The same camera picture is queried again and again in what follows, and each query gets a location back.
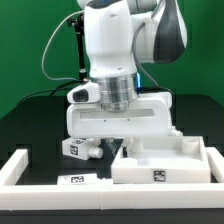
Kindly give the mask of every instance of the white frame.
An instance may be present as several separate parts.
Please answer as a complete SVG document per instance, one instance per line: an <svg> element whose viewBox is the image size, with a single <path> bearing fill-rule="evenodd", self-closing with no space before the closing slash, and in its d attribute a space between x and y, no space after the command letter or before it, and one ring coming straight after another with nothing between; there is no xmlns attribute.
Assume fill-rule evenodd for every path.
<svg viewBox="0 0 224 224"><path fill-rule="evenodd" d="M219 160L222 175L215 150L207 148L209 162ZM224 208L223 183L15 186L27 165L27 150L17 150L0 171L0 210Z"/></svg>

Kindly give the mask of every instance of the black tabletop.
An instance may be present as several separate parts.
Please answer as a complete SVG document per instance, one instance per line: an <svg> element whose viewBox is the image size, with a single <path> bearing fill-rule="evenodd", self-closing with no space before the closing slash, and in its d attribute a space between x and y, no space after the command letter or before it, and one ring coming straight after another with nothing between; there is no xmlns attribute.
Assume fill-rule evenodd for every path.
<svg viewBox="0 0 224 224"><path fill-rule="evenodd" d="M104 142L101 160L82 161L62 155L68 138L65 97L33 97L0 120L0 168L16 149L27 148L29 166L18 185L56 184L59 175L96 172L110 178L113 157ZM202 136L206 146L224 153L224 108L208 96L178 95L172 122L185 136ZM0 223L223 223L224 209L108 211L1 211Z"/></svg>

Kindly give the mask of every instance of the printed label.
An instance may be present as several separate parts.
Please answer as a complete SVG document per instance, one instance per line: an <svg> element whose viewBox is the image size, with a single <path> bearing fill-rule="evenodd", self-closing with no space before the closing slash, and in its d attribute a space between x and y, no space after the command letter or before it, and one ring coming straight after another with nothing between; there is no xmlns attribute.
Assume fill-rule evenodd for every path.
<svg viewBox="0 0 224 224"><path fill-rule="evenodd" d="M75 184L75 183L84 183L84 176L71 177L71 183L72 184Z"/></svg>
<svg viewBox="0 0 224 224"><path fill-rule="evenodd" d="M82 140L82 139L76 139L75 141L73 141L72 143L73 144L76 144L76 145L80 145L80 144L82 144L84 142L84 140Z"/></svg>
<svg viewBox="0 0 224 224"><path fill-rule="evenodd" d="M156 182L165 182L166 181L166 172L165 171L154 171L154 181Z"/></svg>
<svg viewBox="0 0 224 224"><path fill-rule="evenodd" d="M78 156L79 155L79 148L77 146L71 145L70 146L70 153L71 153L71 155Z"/></svg>

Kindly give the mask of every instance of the green backdrop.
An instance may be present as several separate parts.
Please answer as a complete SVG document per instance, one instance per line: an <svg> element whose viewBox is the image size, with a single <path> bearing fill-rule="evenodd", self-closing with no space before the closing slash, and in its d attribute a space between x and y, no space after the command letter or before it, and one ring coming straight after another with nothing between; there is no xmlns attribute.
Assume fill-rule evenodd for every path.
<svg viewBox="0 0 224 224"><path fill-rule="evenodd" d="M224 105L224 1L178 2L187 50L173 64L145 67L177 94L205 94ZM75 0L0 1L0 117L23 96L61 84L42 75L41 57L56 26L78 9ZM78 78L74 31L66 25L50 48L46 69L54 77Z"/></svg>

